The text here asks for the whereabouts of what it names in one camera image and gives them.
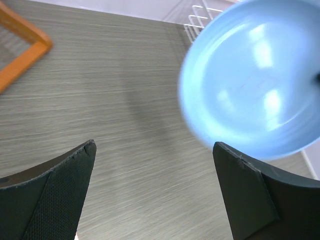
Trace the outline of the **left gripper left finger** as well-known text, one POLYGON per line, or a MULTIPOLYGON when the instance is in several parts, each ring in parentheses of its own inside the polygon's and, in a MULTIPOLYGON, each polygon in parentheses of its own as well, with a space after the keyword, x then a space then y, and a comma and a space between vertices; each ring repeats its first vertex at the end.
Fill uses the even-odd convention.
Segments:
POLYGON ((44 163, 0 179, 2 240, 73 240, 96 158, 90 139, 44 163))

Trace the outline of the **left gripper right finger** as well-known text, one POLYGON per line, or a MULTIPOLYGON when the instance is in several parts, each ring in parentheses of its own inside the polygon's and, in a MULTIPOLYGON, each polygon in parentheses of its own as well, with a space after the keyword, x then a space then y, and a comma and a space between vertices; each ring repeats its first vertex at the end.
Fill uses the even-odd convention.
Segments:
POLYGON ((214 165, 235 240, 318 240, 320 182, 216 142, 214 165))

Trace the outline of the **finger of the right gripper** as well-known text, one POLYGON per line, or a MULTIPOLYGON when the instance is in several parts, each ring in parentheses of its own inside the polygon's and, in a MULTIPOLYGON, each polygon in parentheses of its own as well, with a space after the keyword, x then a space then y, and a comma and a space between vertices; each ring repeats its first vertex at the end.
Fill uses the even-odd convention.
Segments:
POLYGON ((314 88, 320 87, 320 73, 319 72, 314 75, 313 80, 312 80, 312 85, 314 88))

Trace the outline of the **light blue plate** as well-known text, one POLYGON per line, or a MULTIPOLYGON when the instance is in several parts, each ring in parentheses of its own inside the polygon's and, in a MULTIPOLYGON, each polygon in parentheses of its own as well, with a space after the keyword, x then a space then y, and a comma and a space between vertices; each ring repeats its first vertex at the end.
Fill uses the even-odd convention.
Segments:
POLYGON ((190 46, 178 81, 181 114, 211 149, 223 142, 259 160, 320 138, 320 3, 245 0, 190 46))

